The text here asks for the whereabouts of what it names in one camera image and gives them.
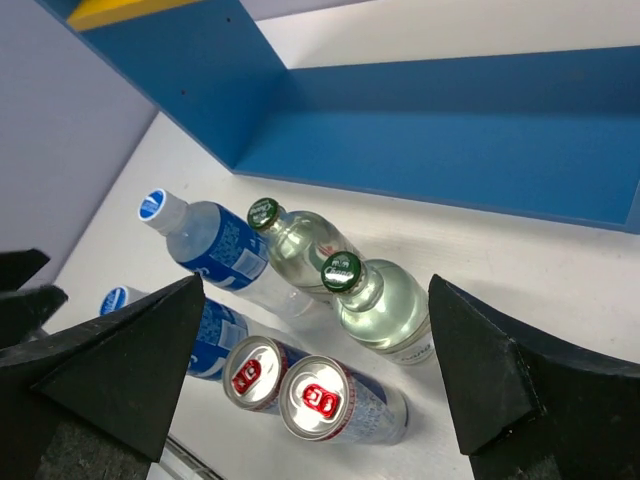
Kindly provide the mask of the blue label bottle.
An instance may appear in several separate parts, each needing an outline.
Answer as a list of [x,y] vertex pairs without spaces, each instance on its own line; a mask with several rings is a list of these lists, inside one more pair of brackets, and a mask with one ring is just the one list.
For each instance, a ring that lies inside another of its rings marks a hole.
[[[106,315],[146,296],[146,292],[132,287],[117,286],[102,300],[99,314]],[[219,382],[229,353],[248,335],[247,321],[240,313],[206,298],[187,374],[195,378]]]
[[320,304],[270,265],[265,241],[239,216],[212,201],[188,203],[163,188],[148,193],[138,218],[165,237],[171,258],[215,287],[283,320]]

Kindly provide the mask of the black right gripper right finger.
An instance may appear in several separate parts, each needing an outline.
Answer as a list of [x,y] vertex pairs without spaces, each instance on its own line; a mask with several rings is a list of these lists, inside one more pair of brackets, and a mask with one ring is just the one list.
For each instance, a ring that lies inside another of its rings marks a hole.
[[639,366],[510,317],[435,275],[435,350],[477,479],[636,479]]

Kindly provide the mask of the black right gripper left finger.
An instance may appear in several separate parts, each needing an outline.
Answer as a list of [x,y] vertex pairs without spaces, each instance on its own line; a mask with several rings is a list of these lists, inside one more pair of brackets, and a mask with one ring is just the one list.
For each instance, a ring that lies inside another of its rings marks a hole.
[[187,276],[1,351],[4,479],[144,479],[159,461],[204,307]]

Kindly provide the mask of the silver can front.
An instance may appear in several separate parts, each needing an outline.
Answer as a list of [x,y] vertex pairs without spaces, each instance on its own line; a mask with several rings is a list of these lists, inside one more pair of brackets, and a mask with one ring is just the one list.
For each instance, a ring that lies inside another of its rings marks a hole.
[[279,409],[286,429],[309,442],[394,445],[409,424],[401,391],[321,355],[289,368]]

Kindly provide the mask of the silver can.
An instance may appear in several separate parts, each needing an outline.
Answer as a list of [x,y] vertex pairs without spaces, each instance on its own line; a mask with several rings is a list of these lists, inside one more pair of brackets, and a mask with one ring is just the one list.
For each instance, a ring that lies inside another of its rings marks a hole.
[[321,355],[289,368],[279,409],[286,429],[309,442],[394,445],[409,424],[401,391]]
[[266,336],[249,336],[228,355],[222,384],[242,410],[279,415],[279,392],[287,371],[309,353]]

